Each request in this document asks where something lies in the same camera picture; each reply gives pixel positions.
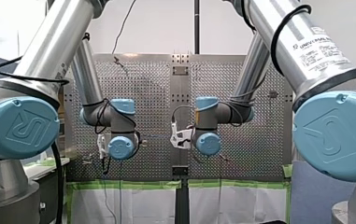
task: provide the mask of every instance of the green tape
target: green tape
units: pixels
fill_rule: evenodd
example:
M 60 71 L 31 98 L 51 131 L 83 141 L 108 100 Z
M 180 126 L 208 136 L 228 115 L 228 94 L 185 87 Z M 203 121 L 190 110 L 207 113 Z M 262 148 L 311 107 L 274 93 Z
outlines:
M 285 178 L 291 178 L 292 177 L 293 165 L 292 164 L 285 164 L 285 165 L 282 165 L 282 168 L 283 168 L 283 174 L 285 175 Z
M 189 188 L 218 188 L 223 187 L 241 187 L 252 189 L 286 189 L 289 182 L 258 182 L 247 180 L 228 180 L 223 179 L 220 183 L 219 179 L 207 180 L 189 180 Z
M 69 182 L 73 190 L 80 189 L 119 189 L 119 180 L 94 180 L 91 182 Z M 180 189 L 180 181 L 132 182 L 122 181 L 122 189 Z
M 67 202 L 67 207 L 66 207 L 66 212 L 67 212 L 67 224 L 72 223 L 72 206 L 73 206 L 73 186 L 72 185 L 66 185 L 66 202 Z
M 291 223 L 291 193 L 292 193 L 292 184 L 288 182 L 286 188 L 286 223 Z

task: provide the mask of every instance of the cable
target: cable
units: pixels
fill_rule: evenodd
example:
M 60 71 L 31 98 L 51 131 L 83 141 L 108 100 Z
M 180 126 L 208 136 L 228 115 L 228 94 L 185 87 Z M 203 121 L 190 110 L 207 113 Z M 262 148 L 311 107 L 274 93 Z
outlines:
M 122 22 L 122 26 L 121 26 L 120 32 L 116 37 L 116 42 L 114 43 L 113 51 L 111 51 L 112 55 L 114 55 L 114 52 L 116 51 L 117 45 L 119 44 L 120 36 L 122 34 L 122 31 L 124 30 L 125 23 L 127 22 L 127 19 L 129 17 L 129 14 L 131 13 L 132 8 L 134 7 L 135 2 L 136 2 L 136 0 L 132 1 L 132 4 L 129 7 L 129 10 L 128 10 L 127 14 L 125 15 L 124 21 Z
M 133 119 L 126 116 L 125 114 L 123 114 L 122 112 L 120 112 L 120 110 L 118 110 L 114 105 L 112 105 L 107 98 L 103 99 L 103 102 L 104 102 L 104 106 L 101 109 L 99 109 L 98 112 L 96 113 L 96 123 L 94 128 L 95 133 L 97 134 L 102 133 L 107 128 L 107 127 L 103 127 L 100 131 L 98 131 L 98 127 L 102 125 L 102 117 L 105 115 L 105 111 L 109 106 L 113 108 L 118 114 L 123 116 L 125 119 L 131 121 L 134 124 L 134 128 L 136 127 L 136 122 Z
M 297 14 L 304 12 L 304 10 L 306 9 L 306 12 L 308 14 L 311 14 L 312 8 L 309 5 L 301 5 L 297 8 L 295 8 L 293 11 L 291 11 L 290 13 L 288 13 L 283 19 L 282 22 L 279 24 L 277 30 L 275 31 L 274 35 L 273 35 L 273 39 L 271 41 L 271 48 L 270 48 L 270 53 L 271 53 L 271 60 L 274 64 L 274 66 L 276 67 L 277 71 L 283 75 L 282 71 L 280 70 L 279 64 L 278 64 L 278 60 L 277 60 L 277 43 L 279 40 L 279 35 L 282 32 L 283 28 L 286 26 L 286 24 L 288 24 L 288 22 Z
M 52 153 L 55 159 L 56 173 L 58 176 L 58 205 L 56 210 L 55 224 L 62 224 L 62 213 L 64 211 L 64 172 L 62 170 L 61 155 L 59 154 L 58 146 L 52 143 Z
M 252 32 L 255 33 L 256 28 L 250 23 L 248 14 L 245 10 L 245 0 L 241 0 L 241 10 L 242 10 L 242 17 L 244 18 L 245 23 L 252 30 Z
M 107 190 L 106 190 L 106 177 L 104 176 L 103 182 L 104 182 L 104 193 L 105 193 L 105 205 L 106 208 L 108 210 L 108 212 L 113 216 L 114 219 L 114 223 L 117 223 L 117 217 L 116 214 L 114 214 L 113 210 L 111 210 L 111 208 L 108 206 L 108 202 L 107 202 Z
M 9 64 L 18 62 L 22 59 L 21 57 L 18 57 L 16 59 L 10 60 L 10 61 L 6 61 L 4 63 L 0 63 L 0 68 L 7 66 Z M 64 86 L 66 84 L 69 83 L 69 80 L 66 79 L 48 79 L 48 78 L 42 78 L 42 77 L 24 77 L 24 76 L 18 76 L 18 75 L 14 75 L 14 74 L 10 74 L 8 72 L 2 72 L 0 71 L 0 75 L 5 76 L 5 77 L 13 77 L 19 80 L 31 80 L 31 81 L 41 81 L 41 82 L 52 82 L 52 83 L 60 83 L 61 86 Z
M 190 106 L 190 105 L 179 105 L 178 107 L 176 107 L 176 108 L 174 109 L 174 112 L 172 112 L 172 118 L 171 118 L 172 122 L 175 122 L 175 113 L 176 113 L 179 109 L 181 109 L 181 108 L 183 108 L 183 107 L 185 107 L 185 108 L 190 108 L 190 109 L 195 109 L 195 107 Z
M 120 162 L 120 176 L 119 176 L 119 192 L 120 192 L 120 224 L 122 224 L 122 190 L 121 190 L 121 182 L 122 182 L 122 161 Z
M 111 161 L 111 158 L 108 158 L 107 168 L 105 169 L 105 158 L 103 158 L 101 160 L 101 162 L 102 162 L 102 174 L 104 176 L 102 181 L 103 181 L 103 184 L 104 184 L 105 206 L 106 206 L 108 212 L 110 212 L 110 214 L 113 216 L 114 223 L 117 223 L 116 214 L 114 214 L 113 210 L 111 210 L 111 208 L 108 206 L 108 201 L 107 201 L 106 175 L 108 174 L 108 171 L 110 170 L 110 161 Z
M 264 81 L 265 81 L 265 77 L 266 77 L 266 75 L 263 76 L 262 80 L 259 82 L 259 84 L 257 84 L 257 86 L 255 86 L 255 87 L 253 88 L 253 90 L 248 91 L 248 92 L 245 92 L 245 93 L 240 94 L 240 95 L 230 96 L 230 98 L 242 98 L 242 97 L 244 97 L 244 96 L 247 96 L 247 95 L 249 95 L 249 94 L 252 94 L 252 93 L 256 92 L 256 91 L 263 85 L 263 83 L 264 83 Z

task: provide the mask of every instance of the white object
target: white object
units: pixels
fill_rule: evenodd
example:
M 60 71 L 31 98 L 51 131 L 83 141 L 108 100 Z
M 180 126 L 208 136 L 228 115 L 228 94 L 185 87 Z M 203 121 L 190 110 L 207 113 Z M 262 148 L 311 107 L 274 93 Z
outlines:
M 171 123 L 172 136 L 171 143 L 175 148 L 190 149 L 192 146 L 192 132 L 193 129 L 186 129 L 178 132 L 178 126 L 176 122 Z
M 75 224 L 175 224 L 175 189 L 122 189 L 121 213 L 119 189 L 75 190 L 71 217 Z
M 257 224 L 286 222 L 286 189 L 222 186 L 190 188 L 190 222 L 195 224 Z

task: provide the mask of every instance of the metal bracket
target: metal bracket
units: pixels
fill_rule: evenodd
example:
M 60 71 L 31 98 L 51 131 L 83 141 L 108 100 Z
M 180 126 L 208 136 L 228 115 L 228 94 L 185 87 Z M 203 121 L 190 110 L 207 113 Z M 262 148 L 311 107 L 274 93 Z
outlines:
M 172 166 L 172 175 L 188 175 L 189 166 Z
M 172 70 L 174 76 L 188 76 L 189 67 L 187 66 L 174 66 Z
M 192 147 L 192 132 L 193 129 L 186 129 L 178 132 L 176 122 L 171 123 L 172 136 L 171 143 L 175 148 L 190 149 Z

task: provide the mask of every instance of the black cable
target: black cable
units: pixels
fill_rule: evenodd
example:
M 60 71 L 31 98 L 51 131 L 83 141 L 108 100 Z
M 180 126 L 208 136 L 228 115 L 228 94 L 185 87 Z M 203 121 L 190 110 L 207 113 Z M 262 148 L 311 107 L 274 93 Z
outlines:
M 278 60 L 277 60 L 277 43 L 279 40 L 279 35 L 282 32 L 283 28 L 286 26 L 286 24 L 288 24 L 288 22 L 297 14 L 304 12 L 306 10 L 306 12 L 308 14 L 311 14 L 312 8 L 309 5 L 301 5 L 297 8 L 295 8 L 293 11 L 291 11 L 290 13 L 288 13 L 282 20 L 282 22 L 280 23 L 280 25 L 278 26 L 277 30 L 275 31 L 274 35 L 273 35 L 273 39 L 271 41 L 271 48 L 270 48 L 270 53 L 271 53 L 271 60 L 274 64 L 274 66 L 276 67 L 277 71 L 283 75 L 282 71 L 280 70 L 279 64 L 278 64 Z
M 104 106 L 96 113 L 96 123 L 94 127 L 95 133 L 97 134 L 102 133 L 107 128 L 107 127 L 103 127 L 100 131 L 98 131 L 98 127 L 102 125 L 102 117 L 105 115 L 105 111 L 109 106 L 113 108 L 118 114 L 123 116 L 125 119 L 131 121 L 134 124 L 134 128 L 136 127 L 136 122 L 133 119 L 126 116 L 124 113 L 120 112 L 120 110 L 118 110 L 114 105 L 112 105 L 107 98 L 105 98 L 103 102 L 104 102 Z
M 62 214 L 64 211 L 64 172 L 62 168 L 61 155 L 59 154 L 58 146 L 52 143 L 52 153 L 55 159 L 56 173 L 58 176 L 58 205 L 56 210 L 55 224 L 62 224 Z
M 136 2 L 136 0 L 132 1 L 132 4 L 129 7 L 129 10 L 128 10 L 127 14 L 125 15 L 124 21 L 122 22 L 122 26 L 121 26 L 120 32 L 116 37 L 116 42 L 114 43 L 113 51 L 111 51 L 111 55 L 114 55 L 114 52 L 116 51 L 117 45 L 119 44 L 120 36 L 122 34 L 122 31 L 124 30 L 125 23 L 127 22 L 127 19 L 129 17 L 129 14 L 131 13 L 132 8 L 134 7 L 135 2 Z
M 238 123 L 238 124 L 233 124 L 233 123 L 230 123 L 231 126 L 235 127 L 235 128 L 238 128 L 238 127 L 241 127 L 242 124 L 244 124 L 244 118 L 242 117 L 241 113 L 239 113 L 238 109 L 236 109 L 234 106 L 230 105 L 228 102 L 221 102 L 221 104 L 224 104 L 224 105 L 227 105 L 228 107 L 230 107 L 231 110 L 234 110 L 234 112 L 236 112 L 236 114 L 239 116 L 239 118 L 241 119 L 241 122 Z
M 252 30 L 252 32 L 254 33 L 256 31 L 256 28 L 254 27 L 254 25 L 252 25 L 250 23 L 248 14 L 245 10 L 245 0 L 241 0 L 241 10 L 242 10 L 242 17 L 244 18 L 244 22 L 247 24 L 247 26 Z
M 118 114 L 120 114 L 121 116 L 123 116 L 125 119 L 128 119 L 129 121 L 132 122 L 132 124 L 134 124 L 134 128 L 136 128 L 136 122 L 131 119 L 130 117 L 126 116 L 124 113 L 120 112 L 120 110 L 118 110 L 114 105 L 110 104 L 111 108 L 113 108 Z
M 121 182 L 122 182 L 122 161 L 120 162 L 120 176 L 119 176 L 119 192 L 120 192 L 120 224 L 122 224 L 122 189 L 121 189 Z
M 16 59 L 10 60 L 10 61 L 6 61 L 3 63 L 0 63 L 0 68 L 7 66 L 9 64 L 18 62 L 22 59 L 21 57 L 18 57 Z M 66 79 L 48 79 L 48 78 L 42 78 L 42 77 L 23 77 L 23 76 L 18 76 L 18 75 L 14 75 L 14 74 L 10 74 L 8 72 L 2 72 L 0 71 L 0 75 L 5 76 L 5 77 L 13 77 L 19 80 L 31 80 L 31 81 L 42 81 L 42 82 L 53 82 L 53 83 L 60 83 L 62 86 L 66 85 L 69 83 L 68 80 Z
M 183 107 L 190 108 L 190 109 L 194 109 L 194 107 L 193 107 L 193 106 L 190 106 L 190 105 L 179 105 L 179 106 L 177 106 L 177 107 L 174 109 L 174 112 L 172 112 L 172 118 L 171 118 L 172 122 L 175 122 L 175 113 L 176 113 L 179 109 L 181 109 L 181 108 L 183 108 Z

